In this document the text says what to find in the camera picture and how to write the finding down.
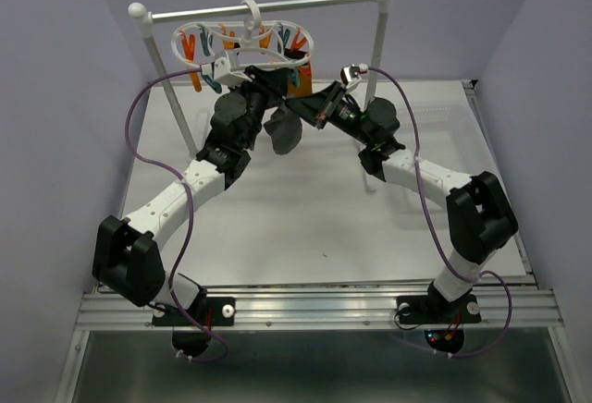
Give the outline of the grey sock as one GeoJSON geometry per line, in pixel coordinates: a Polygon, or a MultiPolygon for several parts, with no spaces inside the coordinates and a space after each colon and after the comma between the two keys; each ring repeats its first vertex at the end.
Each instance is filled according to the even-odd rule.
{"type": "Polygon", "coordinates": [[[264,129],[277,155],[290,153],[302,139],[302,120],[285,105],[281,105],[271,114],[264,123],[264,129]]]}

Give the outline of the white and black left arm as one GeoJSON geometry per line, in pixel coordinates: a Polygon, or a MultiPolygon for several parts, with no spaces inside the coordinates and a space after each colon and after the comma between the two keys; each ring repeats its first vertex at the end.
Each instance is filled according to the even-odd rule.
{"type": "Polygon", "coordinates": [[[239,179],[262,129],[265,111],[280,106],[288,93],[286,69],[249,66],[246,78],[216,100],[211,130],[189,166],[160,163],[174,181],[136,211],[109,215],[98,227],[92,275],[132,304],[161,304],[187,324],[205,315],[206,292],[166,269],[160,254],[182,226],[194,227],[197,210],[239,179]]]}

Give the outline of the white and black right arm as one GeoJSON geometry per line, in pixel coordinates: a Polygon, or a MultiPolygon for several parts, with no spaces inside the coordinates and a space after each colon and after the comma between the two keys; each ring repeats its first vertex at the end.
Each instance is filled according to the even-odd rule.
{"type": "Polygon", "coordinates": [[[361,109],[338,82],[320,92],[290,98],[287,108],[316,128],[330,124],[362,144],[358,157],[367,175],[416,192],[447,215],[452,251],[423,296],[404,298],[396,323],[446,324],[467,310],[469,296],[489,259],[518,231],[499,179],[468,175],[431,163],[395,138],[395,105],[376,97],[361,109]]]}

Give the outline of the white clip hanger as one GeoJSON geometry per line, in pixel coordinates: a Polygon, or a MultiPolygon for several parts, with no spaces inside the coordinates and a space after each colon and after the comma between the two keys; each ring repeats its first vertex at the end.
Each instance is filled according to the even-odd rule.
{"type": "Polygon", "coordinates": [[[265,19],[265,8],[254,0],[219,9],[212,15],[188,15],[188,22],[172,33],[170,46],[180,63],[201,67],[218,55],[234,54],[240,67],[257,66],[264,70],[293,68],[309,63],[315,41],[302,25],[282,19],[265,19]],[[185,59],[181,32],[196,39],[194,61],[185,59]]]}

